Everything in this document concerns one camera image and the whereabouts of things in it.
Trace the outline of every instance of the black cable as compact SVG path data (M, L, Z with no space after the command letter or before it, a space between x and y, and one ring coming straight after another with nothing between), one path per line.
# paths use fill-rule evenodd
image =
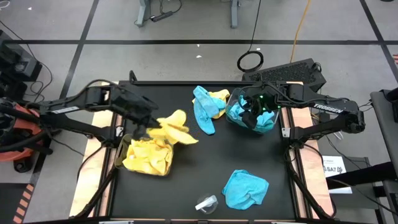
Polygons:
M32 143L35 143L35 142L38 142L38 141L42 140L45 137L45 135L47 135L45 133L45 131L41 131L41 132L37 133L36 135L28 138L28 139L19 141L17 143L9 145L9 146L1 146L0 147L0 152L3 153L3 152L15 151L16 148L25 147L25 146L27 146L29 144L32 144Z
M23 40L22 37L18 36L14 31L12 31L12 29L10 29L10 28L9 28L7 25L5 25L2 21L0 21L0 23L1 23L5 28L7 28L10 32L12 32L16 37L18 37L19 39ZM37 60L36 56L33 54L32 49L30 49L29 44L26 44L26 46L27 46L27 48L29 49L30 54L32 54L32 57L35 58L35 60L38 61L40 64L42 64L42 65L49 71L49 73L50 73L50 81L49 81L48 84L46 84L46 85L44 86L44 83L43 83L42 81L35 81L35 82L33 82L33 83L31 84L31 86L30 86L31 92L32 92L32 93L35 93L35 94L34 94L34 95L26 94L26 95L28 95L28 96L36 96L36 98L35 98L35 100L34 100L35 103L36 103L38 97L41 96L41 97L42 97L42 100L40 100L40 102L41 102L41 101L44 101L44 100L45 100L44 95L42 95L41 93L52 83L53 75L52 75L51 70L48 68L48 66L46 66L46 64L44 64L43 62L40 62L39 60ZM39 90L38 90L37 92L36 92L36 91L33 91L33 89L32 89L32 85L34 85L35 83L41 83L41 84L42 84L42 86L39 88Z
M352 186L352 185L350 185L350 184L344 183L344 182L342 182L342 181L340 181L340 180L335 180L335 179L328 179L328 180L337 182L337 183L339 183L339 184L343 184L343 185L345 185L345 186L347 186L347 187L352 187L352 188L354 188L356 191L358 191L362 196L366 197L368 200L372 201L372 202L375 203L375 204L378 204L380 207L386 209L387 211L391 212L392 214L398 215L395 211L392 211L390 208L387 208L386 206L382 205L382 204L379 203L378 201L373 200L371 197L367 196L365 193L363 193L362 191L360 191L360 190L359 190L358 188L356 188L355 186Z
M364 106L370 106L372 101L369 100L369 102L365 103L364 105L359 106L358 108L364 107Z
M316 153L319 155L319 157L321 157L322 166L323 166L323 157L322 157L322 154L319 152L319 150L318 150L318 149L315 149L314 147L312 147L312 146L310 146L310 145L308 145L308 144L306 144L306 143L304 143L303 145L309 147L309 148L312 149L314 152L316 152Z
M296 155L294 155L294 158L291 160L288 160L287 154L290 152L290 150L293 149L291 147L288 147L285 152L284 152L284 161L285 162L293 162L294 160L296 160Z
M371 110L371 109L373 109L373 106L368 108L368 109L366 109L366 110L364 110L364 111L362 111L362 112L367 112L368 110Z
M260 13L260 6L261 6L261 0L259 1L259 7L257 8L256 22L254 23L253 35L252 35L252 37L251 37L249 50L248 50L246 53L244 53L242 56L240 56L239 59L238 59L238 61L236 62L236 65L238 66L238 69L239 69L240 71L242 71L242 72L245 72L245 73L247 73L247 72L254 72L254 71L259 70L259 69L262 67L262 64L264 63L264 56L262 55L261 52L259 52L259 51L254 51L254 50L253 50L253 51L250 51L250 50L251 50L251 47L252 47L252 45L253 45L254 34L256 33L257 21L258 21L258 19L259 19L259 13ZM259 62L258 65L256 65L256 66L253 67L253 68L244 69L244 68L242 68L242 66L241 66L241 61L242 61L242 59L243 59L244 57L246 57L246 56L249 55L249 54L256 54L256 55L260 56L260 62Z
M103 143L101 143L101 146L95 150L93 153L91 153L80 165L78 171L77 171L77 178L76 178L76 182L79 180L79 176L80 176L80 171L83 168L83 166L85 165L85 163L91 158L93 157L95 154L97 154L98 152L100 152L100 150L104 147Z
M178 7L178 9L176 11L172 11L173 14L178 12L181 9L181 7L182 7L182 2L181 2L181 0L179 0L179 1L180 1L180 7ZM159 0L159 2L160 2L159 11L160 11L161 14L164 14L164 11L163 11L163 0Z
M79 155L81 155L81 156L85 156L83 153L77 151L76 149L73 149L72 147L68 146L67 144L65 144L65 143L63 143L63 142L60 142L60 141L56 140L55 138L51 138L51 140L55 141L55 142L58 143L58 144L61 144L61 145L65 146L65 147L67 147L67 148L70 149L71 151L73 151L73 152L75 152L75 153L77 153L77 154L79 154Z
M345 159L347 159L348 161L350 161L352 164L354 164L354 166L356 166L358 169L361 169L358 165L355 164L354 161L352 161L350 158L348 158L346 155L344 155L342 152L340 152L337 147L332 143L332 141L330 140L329 136L326 135L326 138L328 139L328 142L330 144L330 146L336 150L336 152L338 152L341 156L343 156Z
M335 201L333 200L332 197L330 197L330 202L331 202L331 207L332 207L332 209L333 209L333 213L332 213L330 216L331 216L332 218L335 218L335 217L336 217L336 214L337 214L337 208L336 208Z

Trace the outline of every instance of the metal stand leg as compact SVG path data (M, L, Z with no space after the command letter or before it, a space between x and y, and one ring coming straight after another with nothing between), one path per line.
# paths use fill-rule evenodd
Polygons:
M235 29L238 27L238 4L239 0L231 1L231 28Z
M148 7L150 7L150 0L139 0L139 4L141 5L139 7L139 13L138 13L138 18L137 18L137 22L136 25L138 27L142 27L144 25L144 18L147 14L148 11Z

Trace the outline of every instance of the orange and black warning stripe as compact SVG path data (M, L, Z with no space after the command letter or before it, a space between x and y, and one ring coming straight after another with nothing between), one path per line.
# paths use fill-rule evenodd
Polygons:
M19 201L17 211L14 215L14 218L12 219L12 221L14 221L14 223L22 223L22 221L24 220L26 210L27 210L27 207L30 202L30 198L32 198L33 190L34 190L34 187L32 184L26 185L26 189L25 189L24 193L22 194L21 200Z

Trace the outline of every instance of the white label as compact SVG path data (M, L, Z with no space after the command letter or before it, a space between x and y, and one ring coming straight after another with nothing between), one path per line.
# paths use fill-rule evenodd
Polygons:
M60 114L60 113L67 113L67 112L75 111L78 109L79 109L79 107L77 107L77 106L71 106L69 108L59 109L59 110L52 111L52 112L55 114Z
M342 113L343 110L339 110L336 108L332 108L330 106L324 106L324 105L319 105L318 103L315 103L315 105L313 106L314 108L318 108L318 109L322 109L322 110L327 110L327 111L331 111L331 112L335 112L335 113Z
M338 174L344 174L346 167L344 166L343 158L341 156L322 156L323 171L325 177L331 177ZM352 194L351 187L343 187L340 189L329 190L331 194Z

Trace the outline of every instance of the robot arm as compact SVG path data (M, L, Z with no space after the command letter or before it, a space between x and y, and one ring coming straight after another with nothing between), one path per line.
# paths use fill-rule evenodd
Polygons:
M286 129L286 137L291 141L305 142L314 136L330 134L337 131L346 133L360 133L365 129L364 115L356 102L347 98L332 98L312 91L308 86L277 82L259 82L253 86L244 87L243 99L245 110L242 121L249 128L254 128L257 117L265 111L276 110L281 107L305 108L312 107L337 114L335 119L308 128L294 127Z
M118 144L118 138L111 130L112 127L99 128L70 119L66 114L80 110L89 112L110 110L137 125L137 129L133 133L135 139L142 137L146 128L160 127L151 115L158 108L154 102L141 96L129 86L117 85L108 81L109 85L106 86L90 86L99 81L105 80L90 82L75 96L37 104L28 103L27 106L39 110L39 123L43 127L73 131L96 137L101 142L110 142L114 145Z

